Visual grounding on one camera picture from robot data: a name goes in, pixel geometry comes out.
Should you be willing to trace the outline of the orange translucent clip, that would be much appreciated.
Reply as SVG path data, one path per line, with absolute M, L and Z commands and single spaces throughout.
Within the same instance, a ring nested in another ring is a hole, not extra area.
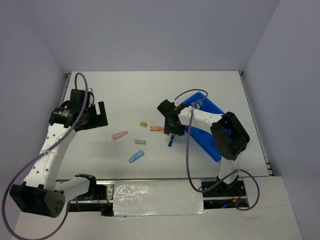
M 163 132 L 165 128 L 163 126 L 150 126 L 149 130 L 151 132 Z

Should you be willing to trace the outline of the blue white marker pen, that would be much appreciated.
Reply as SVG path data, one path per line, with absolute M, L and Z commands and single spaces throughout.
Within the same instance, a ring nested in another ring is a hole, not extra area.
M 170 140 L 169 140 L 168 145 L 167 145 L 168 147 L 171 147 L 171 146 L 172 146 L 173 141 L 174 141 L 174 138 L 175 138 L 175 136 L 174 136 L 174 135 L 171 135 Z

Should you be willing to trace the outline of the pink translucent clip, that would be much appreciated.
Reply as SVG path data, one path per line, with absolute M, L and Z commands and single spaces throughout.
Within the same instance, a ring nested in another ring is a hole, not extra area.
M 127 134 L 128 134 L 128 131 L 127 130 L 123 130 L 123 131 L 120 131 L 120 132 L 112 134 L 111 135 L 111 139 L 115 141 L 117 139 L 120 139 L 120 138 L 126 136 Z

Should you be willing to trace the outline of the tan small eraser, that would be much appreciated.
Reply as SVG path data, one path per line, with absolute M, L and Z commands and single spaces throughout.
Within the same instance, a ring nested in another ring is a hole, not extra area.
M 147 123 L 144 122 L 144 121 L 141 121 L 141 122 L 140 122 L 140 125 L 141 125 L 142 127 L 146 127 L 146 126 L 147 126 Z

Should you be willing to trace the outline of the grey rectangular eraser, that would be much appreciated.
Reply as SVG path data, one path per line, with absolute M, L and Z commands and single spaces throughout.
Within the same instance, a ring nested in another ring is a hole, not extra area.
M 140 145 L 145 145 L 146 144 L 146 140 L 143 139 L 135 139 L 134 140 L 135 144 L 140 144 Z

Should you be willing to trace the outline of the blue translucent clip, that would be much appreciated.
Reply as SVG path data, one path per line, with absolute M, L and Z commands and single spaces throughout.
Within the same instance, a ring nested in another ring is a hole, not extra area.
M 135 162 L 136 160 L 138 160 L 139 158 L 144 156 L 144 151 L 143 150 L 139 150 L 137 153 L 135 153 L 132 157 L 129 158 L 128 162 L 131 164 L 133 162 Z

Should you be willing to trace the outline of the blue patterned jar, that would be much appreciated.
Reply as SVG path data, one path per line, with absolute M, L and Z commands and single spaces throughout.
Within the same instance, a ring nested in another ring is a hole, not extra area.
M 199 102 L 197 102 L 197 101 L 191 102 L 191 103 L 190 103 L 190 106 L 192 106 L 194 109 L 198 109 L 198 110 L 201 110 L 201 111 L 203 111 L 204 108 L 205 108 L 205 106 L 204 106 L 204 104 L 203 104 L 202 101 L 199 101 Z

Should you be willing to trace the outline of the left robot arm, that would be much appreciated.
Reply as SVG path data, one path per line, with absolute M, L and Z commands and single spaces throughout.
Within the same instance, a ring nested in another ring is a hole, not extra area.
M 35 161 L 21 184 L 13 184 L 9 195 L 18 208 L 29 214 L 56 218 L 65 204 L 78 196 L 91 200 L 98 187 L 93 175 L 79 173 L 56 185 L 57 175 L 67 149 L 77 132 L 108 125 L 104 102 L 95 104 L 92 89 L 72 89 L 70 99 L 50 115 L 41 157 Z

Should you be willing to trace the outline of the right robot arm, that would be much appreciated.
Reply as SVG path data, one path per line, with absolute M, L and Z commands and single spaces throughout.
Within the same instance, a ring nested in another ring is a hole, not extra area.
M 215 147 L 221 155 L 217 183 L 206 190 L 192 187 L 199 193 L 205 193 L 217 187 L 221 195 L 230 195 L 234 191 L 239 178 L 235 161 L 238 155 L 247 148 L 250 141 L 247 131 L 236 115 L 230 111 L 225 114 L 210 113 L 184 103 L 175 105 L 174 102 L 167 99 L 159 104 L 157 110 L 165 118 L 164 133 L 166 135 L 182 136 L 187 126 L 188 141 L 190 140 L 192 127 L 205 131 L 212 136 Z

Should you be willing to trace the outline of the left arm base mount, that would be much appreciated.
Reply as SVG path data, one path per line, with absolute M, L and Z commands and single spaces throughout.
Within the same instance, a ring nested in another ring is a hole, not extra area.
M 98 181 L 95 194 L 87 196 L 85 194 L 77 196 L 70 203 L 71 213 L 99 213 L 103 217 L 114 216 L 114 192 L 115 182 Z

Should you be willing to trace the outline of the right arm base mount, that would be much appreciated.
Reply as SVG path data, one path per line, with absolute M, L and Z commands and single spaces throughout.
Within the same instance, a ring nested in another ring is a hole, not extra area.
M 247 193 L 244 182 L 238 180 L 230 190 L 225 190 L 222 183 L 212 190 L 202 194 L 203 208 L 211 209 L 231 209 L 235 208 L 239 202 L 239 208 L 248 208 Z

